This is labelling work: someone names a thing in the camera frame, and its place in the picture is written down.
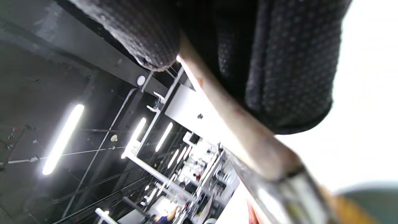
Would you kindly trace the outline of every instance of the ceiling light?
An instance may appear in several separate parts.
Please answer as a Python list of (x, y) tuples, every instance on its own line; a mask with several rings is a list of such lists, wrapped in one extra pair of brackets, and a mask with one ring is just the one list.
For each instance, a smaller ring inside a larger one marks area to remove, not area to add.
[(187, 151), (187, 147), (184, 147), (184, 149), (182, 150), (180, 156), (179, 156), (178, 159), (177, 159), (177, 163), (179, 163), (179, 162), (181, 161), (182, 156), (184, 155), (185, 151)]
[(77, 122), (82, 116), (83, 110), (84, 106), (81, 104), (76, 105), (75, 108), (73, 109), (57, 141), (55, 142), (53, 149), (50, 152), (46, 164), (44, 165), (43, 168), (44, 175), (48, 175), (54, 170), (55, 166), (58, 163), (59, 158), (62, 155), (62, 152), (65, 149), (66, 144), (69, 141), (70, 136), (73, 133), (73, 130), (77, 125)]
[(143, 75), (138, 76), (137, 85), (142, 86), (145, 83), (145, 80), (146, 80), (145, 76)]
[(149, 203), (149, 202), (152, 200), (152, 198), (153, 198), (153, 196), (155, 196), (157, 190), (158, 190), (157, 188), (153, 189), (152, 193), (150, 194), (150, 196), (149, 196), (149, 198), (146, 200), (146, 202)]
[(170, 181), (169, 181), (169, 183), (167, 183), (167, 186), (166, 186), (166, 188), (168, 188), (168, 187), (169, 187), (170, 183), (173, 181), (174, 177), (176, 177), (176, 176), (177, 176), (177, 175), (174, 173), (174, 174), (173, 174), (173, 176), (170, 178)]
[(187, 158), (187, 156), (188, 156), (188, 154), (190, 153), (191, 150), (192, 150), (192, 146), (190, 146), (190, 147), (188, 148), (188, 150), (185, 152), (184, 160)]
[(165, 185), (166, 185), (166, 182), (163, 183), (163, 185), (162, 185), (162, 187), (160, 188), (160, 190), (159, 190), (158, 194), (156, 195), (156, 197), (159, 196), (159, 195), (162, 193), (163, 188), (164, 188)]
[(160, 147), (162, 146), (164, 140), (166, 139), (167, 135), (170, 133), (170, 130), (173, 127), (173, 123), (170, 122), (169, 126), (167, 126), (166, 131), (164, 131), (162, 138), (160, 139), (158, 145), (156, 146), (155, 151), (159, 151)]
[(145, 123), (146, 123), (146, 119), (145, 118), (142, 118), (140, 123), (138, 123), (137, 127), (135, 128), (135, 130), (133, 132), (133, 135), (131, 136), (131, 139), (130, 139), (129, 143), (127, 144), (127, 146), (126, 146), (126, 148), (125, 148), (125, 150), (124, 150), (124, 152), (123, 152), (123, 154), (121, 156), (122, 159), (126, 158), (126, 153), (128, 152), (128, 150), (133, 149), (133, 147), (138, 148), (139, 144), (141, 144), (139, 141), (137, 141), (137, 138), (140, 135), (142, 129), (144, 128)]
[(178, 150), (176, 151), (176, 153), (173, 155), (173, 158), (170, 160), (169, 165), (167, 166), (167, 169), (171, 167), (171, 165), (173, 164), (173, 161), (176, 159), (178, 154)]

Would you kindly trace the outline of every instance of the white sign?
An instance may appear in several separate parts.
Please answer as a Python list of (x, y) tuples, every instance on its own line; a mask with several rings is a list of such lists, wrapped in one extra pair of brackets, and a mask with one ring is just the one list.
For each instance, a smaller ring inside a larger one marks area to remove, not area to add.
[(138, 140), (131, 140), (123, 154), (127, 157), (136, 156), (140, 145), (141, 143)]

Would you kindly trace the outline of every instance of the black ceiling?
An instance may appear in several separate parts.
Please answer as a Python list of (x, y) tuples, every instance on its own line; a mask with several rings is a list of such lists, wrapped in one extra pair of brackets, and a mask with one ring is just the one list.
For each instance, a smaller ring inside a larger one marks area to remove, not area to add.
[[(72, 5), (66, 1), (58, 2), (90, 29), (98, 29), (95, 27), (97, 23), (79, 14)], [(0, 22), (6, 24), (4, 32), (0, 32), (0, 223), (56, 223), (62, 220), (74, 195), (66, 213), (67, 219), (60, 223), (93, 223), (97, 218), (94, 214), (97, 207), (109, 208), (115, 218), (129, 212), (129, 207), (119, 203), (122, 196), (139, 201), (144, 196), (143, 188), (154, 179), (120, 156), (131, 131), (142, 117), (147, 119), (144, 130), (148, 128), (154, 113), (146, 105), (152, 106), (155, 98), (148, 93), (133, 92), (116, 120), (113, 132), (100, 147), (105, 130), (109, 129), (127, 94), (135, 86), (7, 19)], [(55, 29), (70, 27), (59, 21)], [(127, 54), (105, 31), (99, 35)], [(174, 65), (169, 69), (171, 75), (159, 73), (154, 77), (169, 88), (172, 75), (176, 76), (178, 69), (179, 65)], [(68, 109), (77, 102), (85, 105), (83, 116), (56, 169), (44, 176), (41, 172), (51, 141)], [(174, 122), (163, 147), (155, 153), (156, 144), (170, 122), (167, 116), (160, 117), (139, 155), (148, 164), (156, 164), (165, 175), (173, 172), (164, 164), (170, 159), (171, 152), (182, 146), (182, 137), (187, 131)], [(118, 141), (112, 145), (110, 137), (113, 134), (118, 135)], [(77, 190), (91, 161), (92, 166)]]

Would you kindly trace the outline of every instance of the black padded glove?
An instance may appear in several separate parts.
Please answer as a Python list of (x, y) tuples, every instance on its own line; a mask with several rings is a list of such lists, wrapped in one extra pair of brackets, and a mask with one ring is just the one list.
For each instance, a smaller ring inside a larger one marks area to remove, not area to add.
[(183, 30), (227, 91), (276, 134), (316, 126), (332, 104), (350, 0), (71, 0), (144, 67), (175, 61)]

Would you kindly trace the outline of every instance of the blue shirt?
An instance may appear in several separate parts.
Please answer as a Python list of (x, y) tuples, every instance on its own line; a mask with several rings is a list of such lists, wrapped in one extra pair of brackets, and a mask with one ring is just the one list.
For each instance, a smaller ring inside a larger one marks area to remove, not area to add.
[(173, 224), (173, 220), (167, 221), (167, 216), (162, 216), (159, 221), (156, 222), (157, 224)]

